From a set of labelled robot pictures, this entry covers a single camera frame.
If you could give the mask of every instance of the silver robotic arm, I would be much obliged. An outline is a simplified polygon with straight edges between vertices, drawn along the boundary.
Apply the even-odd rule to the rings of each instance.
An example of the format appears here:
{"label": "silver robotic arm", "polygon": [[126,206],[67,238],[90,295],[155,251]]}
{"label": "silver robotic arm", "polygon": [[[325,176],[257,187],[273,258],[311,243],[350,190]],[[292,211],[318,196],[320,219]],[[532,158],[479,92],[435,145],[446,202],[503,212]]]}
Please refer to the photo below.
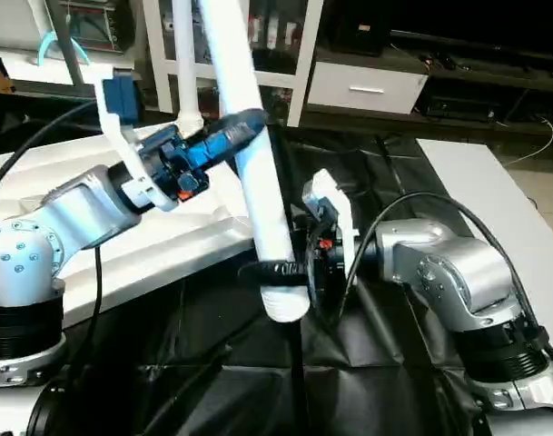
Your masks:
{"label": "silver robotic arm", "polygon": [[[127,80],[123,74],[104,84],[121,89]],[[67,354],[57,278],[66,263],[134,227],[151,208],[170,210],[205,191],[205,170],[246,147],[266,123],[263,110],[248,109],[187,139],[171,124],[139,141],[113,115],[119,130],[110,135],[128,143],[126,151],[119,147],[123,162],[97,165],[52,190],[33,212],[0,222],[0,388],[11,388],[0,389],[0,434],[42,434],[40,404],[56,391],[47,383]]]}
{"label": "silver robotic arm", "polygon": [[[324,211],[344,215],[335,227],[346,236],[352,230],[351,210],[346,212],[346,202],[338,199],[341,191],[331,188],[330,176],[322,171],[305,186],[303,200],[317,219]],[[346,262],[352,262],[355,248],[346,249],[344,240],[337,237],[343,256],[332,247],[323,257],[344,263],[350,279]],[[442,223],[411,219],[380,222],[367,252],[384,281],[410,286],[451,333],[492,435],[553,436],[548,335],[528,318],[509,265],[496,248],[459,237]]]}

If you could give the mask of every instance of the black cable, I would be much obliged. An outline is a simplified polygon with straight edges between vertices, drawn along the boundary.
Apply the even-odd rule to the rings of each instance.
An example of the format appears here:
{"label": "black cable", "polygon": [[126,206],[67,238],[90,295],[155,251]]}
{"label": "black cable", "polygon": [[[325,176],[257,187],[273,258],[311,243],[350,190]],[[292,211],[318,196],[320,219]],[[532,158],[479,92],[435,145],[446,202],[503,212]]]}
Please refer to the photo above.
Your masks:
{"label": "black cable", "polygon": [[[401,181],[400,174],[397,172],[397,168],[395,167],[395,164],[391,159],[391,156],[389,154],[389,150],[387,149],[387,145],[385,144],[385,141],[383,141],[379,136],[375,135],[375,142],[377,143],[377,146],[380,149],[381,155],[383,156],[383,160],[385,161],[385,164],[387,165],[387,168],[389,169],[391,176],[393,177],[393,180],[397,185],[397,189],[399,190],[400,195],[406,195],[407,191],[405,190],[405,187],[403,186],[403,182]],[[408,210],[408,213],[413,218],[415,218],[417,215],[415,214],[415,211],[411,207],[411,204],[407,204],[405,206]]]}
{"label": "black cable", "polygon": [[379,215],[377,215],[377,218],[371,223],[369,226],[369,229],[365,233],[365,236],[360,244],[359,250],[357,251],[357,254],[355,255],[355,259],[351,265],[351,269],[349,271],[349,277],[347,278],[347,284],[345,286],[344,293],[342,295],[341,299],[341,306],[339,309],[339,313],[337,316],[337,322],[341,319],[342,313],[344,312],[344,307],[347,301],[347,297],[349,295],[349,292],[351,291],[351,285],[357,275],[357,270],[359,268],[361,259],[363,257],[363,254],[365,253],[365,250],[367,246],[370,244],[371,239],[373,238],[375,231],[377,230],[377,227],[379,226],[380,222],[387,216],[387,214],[398,204],[401,204],[403,202],[406,202],[412,198],[416,197],[431,197],[436,200],[440,200],[444,203],[448,203],[450,205],[455,206],[462,214],[464,214],[466,217],[469,218],[470,221],[476,227],[480,230],[480,232],[484,235],[486,240],[490,245],[492,245],[504,258],[504,261],[508,265],[510,269],[510,273],[512,274],[512,282],[514,283],[514,287],[516,288],[516,294],[518,301],[520,302],[520,305],[522,306],[522,309],[524,310],[524,313],[526,315],[526,318],[528,322],[532,325],[533,328],[538,328],[538,321],[534,314],[534,311],[532,310],[532,306],[530,304],[530,301],[528,299],[527,293],[524,289],[524,285],[522,284],[522,281],[518,277],[518,273],[516,271],[516,268],[514,267],[514,264],[510,260],[508,254],[502,247],[502,245],[499,243],[499,241],[496,239],[496,237],[492,234],[492,232],[489,230],[489,228],[484,224],[478,216],[476,216],[470,209],[468,209],[466,206],[464,206],[462,203],[457,202],[453,198],[450,198],[445,195],[440,195],[438,193],[432,193],[432,192],[416,192],[416,193],[408,193],[405,195],[402,195],[398,199],[391,202],[389,205],[387,205]]}
{"label": "black cable", "polygon": [[96,269],[96,301],[94,302],[93,316],[91,317],[83,343],[73,357],[73,362],[68,372],[68,387],[72,386],[72,383],[78,378],[83,370],[84,364],[88,361],[93,348],[93,337],[94,331],[96,330],[98,315],[101,312],[101,305],[103,304],[103,263],[101,261],[100,246],[94,248],[94,267]]}
{"label": "black cable", "polygon": [[87,109],[91,107],[92,105],[96,104],[95,101],[87,102],[84,104],[80,104],[76,106],[75,108],[71,109],[70,111],[60,115],[59,117],[52,120],[50,123],[45,125],[43,128],[41,128],[38,132],[36,132],[33,136],[30,137],[25,143],[23,143],[20,148],[18,148],[7,161],[4,162],[4,164],[0,167],[0,182],[5,177],[5,175],[12,169],[12,167],[15,165],[15,163],[24,155],[25,152],[27,152],[32,146],[38,144],[40,140],[49,132],[54,130],[57,125],[59,125],[62,121],[72,117],[75,114],[79,114],[84,109]]}

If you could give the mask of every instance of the blue object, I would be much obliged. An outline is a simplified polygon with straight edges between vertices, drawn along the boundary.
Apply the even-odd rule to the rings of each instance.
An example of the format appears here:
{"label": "blue object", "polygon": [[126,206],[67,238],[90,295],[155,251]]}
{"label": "blue object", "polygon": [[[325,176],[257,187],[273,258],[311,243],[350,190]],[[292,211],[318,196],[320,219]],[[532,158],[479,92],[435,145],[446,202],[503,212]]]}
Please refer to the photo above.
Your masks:
{"label": "blue object", "polygon": [[206,170],[228,159],[247,146],[263,130],[267,123],[262,109],[247,109],[224,116],[208,130],[208,136],[198,134],[187,139],[187,159],[192,168]]}
{"label": "blue object", "polygon": [[106,111],[119,115],[121,124],[135,124],[139,120],[133,77],[129,73],[115,71],[112,79],[103,80],[103,92]]}
{"label": "blue object", "polygon": [[[44,57],[46,56],[46,52],[48,51],[48,47],[57,39],[58,37],[56,36],[56,32],[54,30],[52,32],[48,32],[46,36],[42,39],[42,43],[40,43],[40,48],[38,49],[38,66],[42,66],[42,63],[44,62]],[[90,65],[91,60],[86,55],[84,49],[73,38],[70,39],[73,42],[74,50],[78,52],[78,54],[84,59],[87,65]]]}

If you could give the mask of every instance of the white cabinet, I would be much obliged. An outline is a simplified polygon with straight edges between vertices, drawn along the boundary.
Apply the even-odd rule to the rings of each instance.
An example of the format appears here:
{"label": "white cabinet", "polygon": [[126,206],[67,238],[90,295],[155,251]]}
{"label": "white cabinet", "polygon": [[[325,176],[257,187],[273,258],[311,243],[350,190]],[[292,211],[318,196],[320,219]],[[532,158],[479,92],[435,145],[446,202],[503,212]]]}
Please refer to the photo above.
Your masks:
{"label": "white cabinet", "polygon": [[427,78],[425,74],[317,62],[308,103],[409,114]]}
{"label": "white cabinet", "polygon": [[[266,109],[297,126],[306,93],[323,0],[241,0]],[[172,112],[170,75],[177,74],[171,0],[143,0],[159,109]],[[214,79],[197,2],[193,2],[197,77]]]}

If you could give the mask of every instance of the white cable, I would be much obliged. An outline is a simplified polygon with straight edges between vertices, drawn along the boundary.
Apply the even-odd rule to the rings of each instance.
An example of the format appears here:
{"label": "white cable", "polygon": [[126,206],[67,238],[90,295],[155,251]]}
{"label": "white cable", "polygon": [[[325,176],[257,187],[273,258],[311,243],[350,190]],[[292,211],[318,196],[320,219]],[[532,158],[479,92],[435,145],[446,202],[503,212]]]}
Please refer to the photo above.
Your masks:
{"label": "white cable", "polygon": [[506,167],[508,167],[508,166],[510,166],[510,165],[512,165],[512,164],[517,163],[517,162],[524,161],[525,159],[528,159],[529,157],[536,156],[537,154],[544,152],[547,148],[550,147],[550,145],[552,144],[552,141],[553,141],[553,125],[552,125],[552,124],[550,123],[550,121],[547,120],[546,118],[543,118],[543,119],[542,119],[542,122],[543,122],[543,123],[546,123],[546,124],[548,125],[548,127],[550,127],[550,132],[551,132],[550,139],[549,139],[548,142],[545,144],[545,146],[542,147],[541,149],[537,150],[537,151],[534,152],[534,153],[527,154],[526,156],[519,157],[518,159],[516,159],[516,160],[514,160],[514,161],[506,162],[506,163],[504,163],[502,166],[504,166],[504,167],[506,168]]}

